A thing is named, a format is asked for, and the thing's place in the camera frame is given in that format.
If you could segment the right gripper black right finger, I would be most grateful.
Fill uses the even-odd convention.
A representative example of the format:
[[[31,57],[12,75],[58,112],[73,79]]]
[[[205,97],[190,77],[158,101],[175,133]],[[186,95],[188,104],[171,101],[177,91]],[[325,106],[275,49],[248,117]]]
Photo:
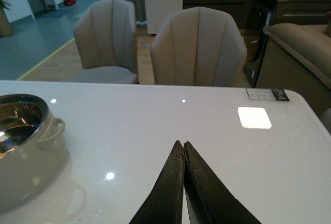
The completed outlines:
[[[260,223],[227,189],[190,142],[184,144],[184,188],[191,223]]]

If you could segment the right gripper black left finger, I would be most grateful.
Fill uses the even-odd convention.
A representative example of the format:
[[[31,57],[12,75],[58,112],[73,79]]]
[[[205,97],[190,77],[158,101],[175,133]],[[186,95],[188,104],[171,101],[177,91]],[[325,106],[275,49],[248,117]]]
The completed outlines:
[[[181,223],[184,194],[184,150],[173,148],[151,190],[130,223]]]

